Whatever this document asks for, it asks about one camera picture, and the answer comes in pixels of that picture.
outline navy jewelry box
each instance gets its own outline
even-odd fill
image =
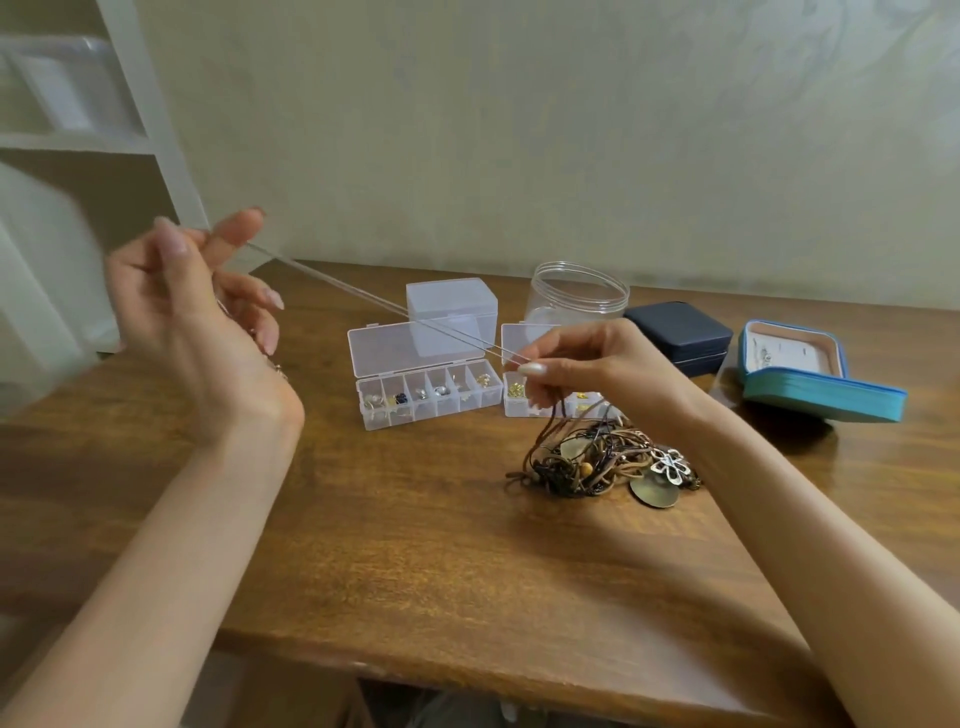
[[[730,329],[683,301],[634,306],[623,316],[687,376],[716,374],[733,339]]]

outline beige wallpaper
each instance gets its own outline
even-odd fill
[[[211,217],[322,260],[960,307],[952,0],[137,0]]]

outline forearm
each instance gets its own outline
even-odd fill
[[[686,454],[858,726],[954,725],[960,614],[710,398]]]
[[[4,713],[5,728],[178,724],[298,434],[245,423],[194,453]]]

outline wooden table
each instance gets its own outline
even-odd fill
[[[398,302],[404,283],[444,278],[324,268]],[[846,724],[708,490],[655,511],[623,491],[506,488],[542,421],[500,407],[366,432],[347,329],[395,318],[277,264],[259,275],[287,302],[276,359],[307,425],[221,645],[665,726]],[[528,281],[488,283],[500,320],[518,321]],[[901,425],[749,416],[960,605],[960,314],[633,295],[675,299],[733,329],[763,317],[833,331],[855,376],[909,390]],[[187,414],[121,354],[0,427],[0,604],[83,602],[186,458]]]

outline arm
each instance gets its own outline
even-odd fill
[[[960,614],[633,324],[554,329],[521,354],[537,405],[602,392],[689,458],[858,726],[960,724]]]
[[[3,725],[176,726],[297,434],[294,426],[246,422],[198,448]]]
[[[3,728],[178,725],[303,425],[300,400],[264,359],[282,301],[262,281],[217,270],[261,225],[255,209],[211,234],[160,220],[108,259],[124,342],[184,385],[199,444]]]

